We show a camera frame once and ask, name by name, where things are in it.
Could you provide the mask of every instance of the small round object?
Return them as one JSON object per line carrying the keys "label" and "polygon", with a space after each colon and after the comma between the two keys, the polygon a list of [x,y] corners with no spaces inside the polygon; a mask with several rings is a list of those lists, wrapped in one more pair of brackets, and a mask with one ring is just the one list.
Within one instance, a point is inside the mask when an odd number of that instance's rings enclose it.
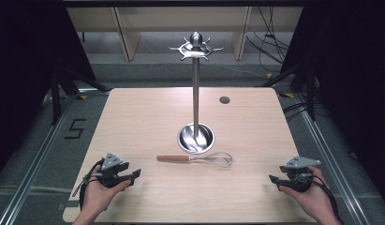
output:
{"label": "small round object", "polygon": [[198,48],[203,42],[203,37],[198,32],[195,32],[193,35],[191,35],[189,42],[193,48]]}
{"label": "small round object", "polygon": [[228,104],[228,103],[230,103],[230,98],[229,97],[221,97],[219,99],[219,102],[221,102],[222,104]]}

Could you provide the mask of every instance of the metal pole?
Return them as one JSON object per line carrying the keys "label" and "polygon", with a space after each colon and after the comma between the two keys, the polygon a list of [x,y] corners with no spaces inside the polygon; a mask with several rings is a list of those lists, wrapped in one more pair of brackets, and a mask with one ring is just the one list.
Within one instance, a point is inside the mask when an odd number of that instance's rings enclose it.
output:
{"label": "metal pole", "polygon": [[193,136],[199,135],[199,82],[200,82],[200,60],[192,58],[194,76],[193,76]]}

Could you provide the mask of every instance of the cable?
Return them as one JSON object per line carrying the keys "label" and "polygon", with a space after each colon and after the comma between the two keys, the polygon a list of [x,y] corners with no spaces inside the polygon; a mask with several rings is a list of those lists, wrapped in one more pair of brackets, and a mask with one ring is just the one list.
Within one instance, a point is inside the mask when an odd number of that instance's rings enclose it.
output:
{"label": "cable", "polygon": [[[268,42],[268,41],[266,41],[266,40],[263,40],[261,37],[259,37],[257,34],[256,34],[256,32],[253,32],[253,34],[254,34],[254,36],[256,36],[256,38],[258,38],[261,42],[264,42],[265,44],[269,44],[269,45],[272,45],[272,46],[275,46],[276,47],[276,45],[275,44],[273,44],[273,43],[271,43],[271,42]],[[283,50],[288,50],[288,48],[285,48],[285,47],[282,47],[282,46],[279,46],[279,48],[280,49],[283,49]]]}
{"label": "cable", "polygon": [[296,108],[302,107],[303,105],[306,105],[306,102],[290,105],[290,106],[286,107],[285,109],[283,109],[283,113],[287,113],[288,111],[291,111],[291,110],[294,110]]}
{"label": "cable", "polygon": [[259,13],[261,15],[261,18],[263,19],[264,23],[265,23],[265,26],[267,27],[267,33],[265,34],[265,38],[264,40],[267,38],[267,37],[271,37],[274,39],[274,44],[276,46],[276,50],[279,54],[279,57],[281,58],[281,60],[283,61],[283,58],[285,57],[285,55],[283,54],[283,52],[281,51],[279,45],[278,45],[278,39],[275,37],[275,34],[274,34],[274,20],[273,20],[273,17],[274,17],[274,8],[273,7],[269,7],[269,10],[270,10],[270,21],[269,23],[267,23],[267,21],[265,20],[265,17],[261,11],[261,8],[259,7]]}
{"label": "cable", "polygon": [[302,109],[302,110],[296,112],[295,114],[286,117],[286,121],[289,122],[294,116],[296,116],[297,114],[302,113],[302,112],[304,112],[304,111],[307,111],[307,110],[308,110],[308,109],[304,108],[304,109]]}
{"label": "cable", "polygon": [[334,212],[334,215],[335,215],[335,218],[338,219],[338,221],[340,221],[341,224],[344,225],[344,221],[341,219],[341,217],[339,217],[338,215],[338,206],[337,206],[337,201],[335,200],[335,197],[334,195],[332,194],[332,192],[326,187],[324,181],[320,178],[320,177],[317,177],[315,175],[313,175],[313,177],[316,177],[321,183],[313,180],[313,179],[310,179],[310,178],[305,178],[307,181],[310,181],[312,182],[313,184],[317,185],[319,188],[321,188],[324,193],[327,195],[327,197],[329,198],[330,200],[330,203],[332,204],[332,208],[333,208],[333,212]]}
{"label": "cable", "polygon": [[274,57],[273,55],[271,55],[269,52],[266,52],[265,50],[263,50],[261,47],[259,47],[258,45],[256,45],[253,41],[250,40],[250,38],[248,36],[246,36],[247,40],[257,49],[259,50],[260,53],[264,53],[266,54],[268,57],[272,58],[274,61],[276,61],[277,63],[279,64],[282,64],[283,62],[279,59],[277,59],[276,57]]}

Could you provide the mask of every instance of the whisk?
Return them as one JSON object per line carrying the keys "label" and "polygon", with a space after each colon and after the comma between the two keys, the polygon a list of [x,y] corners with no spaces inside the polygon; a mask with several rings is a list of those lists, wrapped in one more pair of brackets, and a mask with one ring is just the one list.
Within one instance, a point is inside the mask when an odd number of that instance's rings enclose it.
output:
{"label": "whisk", "polygon": [[206,157],[190,157],[190,156],[156,156],[158,161],[188,162],[188,161],[204,161],[220,167],[229,167],[233,158],[228,153],[213,153]]}

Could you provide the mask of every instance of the metal rail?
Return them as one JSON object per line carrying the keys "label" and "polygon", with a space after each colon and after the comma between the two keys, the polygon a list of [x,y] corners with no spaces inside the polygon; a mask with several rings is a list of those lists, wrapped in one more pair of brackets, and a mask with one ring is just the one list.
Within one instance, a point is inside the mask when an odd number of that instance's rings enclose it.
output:
{"label": "metal rail", "polygon": [[37,174],[46,159],[46,156],[50,152],[52,143],[55,140],[58,131],[64,122],[64,118],[67,114],[67,111],[74,99],[75,97],[69,97],[64,103],[63,113],[59,117],[57,123],[52,125],[52,127],[50,128],[45,140],[43,141],[43,144],[40,146],[37,155],[34,158],[34,161],[32,162],[31,166],[26,172],[25,177],[21,181],[10,203],[7,205],[4,213],[2,214],[0,218],[0,225],[13,224],[17,215],[19,214],[22,205],[25,202],[26,197],[28,196],[29,190],[32,184],[34,183],[35,178],[37,177]]}

